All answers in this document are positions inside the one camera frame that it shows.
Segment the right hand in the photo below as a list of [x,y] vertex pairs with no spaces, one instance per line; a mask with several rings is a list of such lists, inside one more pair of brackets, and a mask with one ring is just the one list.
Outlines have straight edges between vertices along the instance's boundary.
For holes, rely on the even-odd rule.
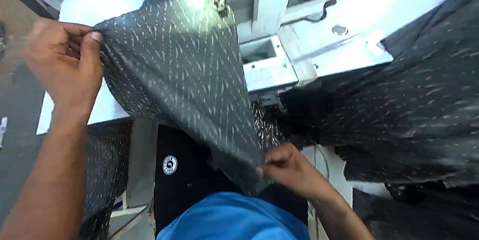
[[265,152],[265,158],[266,163],[257,169],[259,176],[264,175],[307,199],[329,200],[339,195],[293,144],[274,146]]
[[55,112],[90,114],[102,84],[100,45],[92,28],[39,18],[28,35],[25,62],[50,94]]

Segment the fabric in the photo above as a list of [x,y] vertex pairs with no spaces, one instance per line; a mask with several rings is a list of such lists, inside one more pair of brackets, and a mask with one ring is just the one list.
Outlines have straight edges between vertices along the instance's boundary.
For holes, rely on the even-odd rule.
[[475,240],[479,223],[353,190],[353,209],[377,240]]
[[321,79],[303,115],[348,180],[479,180],[478,15],[479,0],[446,0],[383,41],[391,64]]
[[292,214],[263,200],[237,193],[208,196],[189,208],[157,240],[308,240],[308,227]]
[[112,95],[132,116],[179,127],[211,149],[214,168],[246,194],[267,183],[246,89],[233,14],[213,0],[145,0],[94,26]]
[[131,122],[88,126],[86,198],[80,239],[106,239],[110,214],[126,190]]

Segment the finger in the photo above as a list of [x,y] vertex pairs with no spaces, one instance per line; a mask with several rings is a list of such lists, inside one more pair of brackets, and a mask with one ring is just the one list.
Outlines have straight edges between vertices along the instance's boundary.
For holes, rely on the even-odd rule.
[[68,46],[71,49],[75,50],[76,52],[80,52],[80,43],[81,43],[82,40],[83,40],[83,38],[78,43],[76,43],[74,41],[71,41],[71,42],[68,43]]
[[78,59],[64,54],[57,54],[56,59],[72,66],[78,66],[80,63]]
[[263,164],[259,168],[262,169],[263,176],[273,180],[274,182],[280,184],[289,184],[288,180],[290,179],[290,170],[285,170],[271,164]]
[[58,26],[61,26],[64,30],[66,30],[69,35],[72,36],[84,36],[87,35],[88,32],[92,31],[91,27],[82,24],[66,23],[59,21],[57,21],[57,24]]
[[273,146],[265,152],[264,157],[267,163],[286,162],[293,156],[293,150],[295,149],[291,143]]
[[80,45],[80,67],[88,70],[101,66],[100,46],[103,41],[103,35],[99,32],[92,32],[81,41]]
[[71,48],[68,48],[67,55],[69,55],[70,57],[74,57],[75,59],[80,60],[80,53],[76,50],[71,49]]

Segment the round sticker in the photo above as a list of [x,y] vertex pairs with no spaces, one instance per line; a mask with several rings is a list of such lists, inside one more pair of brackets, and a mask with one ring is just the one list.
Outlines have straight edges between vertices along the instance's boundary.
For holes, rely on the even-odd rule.
[[178,163],[176,161],[176,157],[165,157],[165,160],[163,161],[163,172],[165,172],[166,175],[171,175],[176,171],[177,166]]

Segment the blue clothing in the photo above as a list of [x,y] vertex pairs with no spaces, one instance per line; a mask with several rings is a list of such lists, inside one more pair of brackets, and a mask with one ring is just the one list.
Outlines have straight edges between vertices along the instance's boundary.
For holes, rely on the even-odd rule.
[[308,240],[308,227],[263,200],[219,192],[199,201],[161,230],[157,240]]

